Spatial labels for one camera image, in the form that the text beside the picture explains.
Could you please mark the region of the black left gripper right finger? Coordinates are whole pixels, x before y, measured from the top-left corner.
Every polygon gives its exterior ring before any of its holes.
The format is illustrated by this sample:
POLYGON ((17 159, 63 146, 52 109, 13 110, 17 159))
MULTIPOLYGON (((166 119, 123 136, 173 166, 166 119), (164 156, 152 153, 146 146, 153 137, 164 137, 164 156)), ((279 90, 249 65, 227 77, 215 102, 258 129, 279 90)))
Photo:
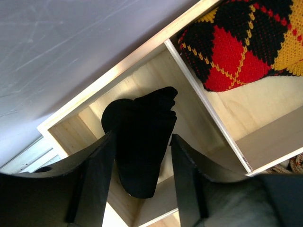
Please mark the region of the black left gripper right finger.
POLYGON ((300 227, 301 174, 241 175, 171 138, 180 224, 183 227, 300 227))

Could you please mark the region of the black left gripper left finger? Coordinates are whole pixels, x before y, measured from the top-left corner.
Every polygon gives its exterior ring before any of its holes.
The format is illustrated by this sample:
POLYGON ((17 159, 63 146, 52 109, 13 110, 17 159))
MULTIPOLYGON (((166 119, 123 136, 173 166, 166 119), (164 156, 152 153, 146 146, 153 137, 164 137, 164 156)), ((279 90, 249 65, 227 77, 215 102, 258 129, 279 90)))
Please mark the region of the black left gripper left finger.
POLYGON ((116 135, 33 173, 0 175, 3 227, 100 227, 107 203, 116 135))

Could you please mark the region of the black sock with white stripes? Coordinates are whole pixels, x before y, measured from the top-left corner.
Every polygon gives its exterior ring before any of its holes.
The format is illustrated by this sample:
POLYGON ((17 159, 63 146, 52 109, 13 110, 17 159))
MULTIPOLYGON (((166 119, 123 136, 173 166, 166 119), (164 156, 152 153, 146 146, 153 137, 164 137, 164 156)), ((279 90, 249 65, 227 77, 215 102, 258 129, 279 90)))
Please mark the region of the black sock with white stripes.
POLYGON ((172 107, 178 92, 164 87, 145 96, 118 99, 104 110, 105 133, 116 132, 116 166, 125 191, 139 199, 154 196, 177 116, 172 107))

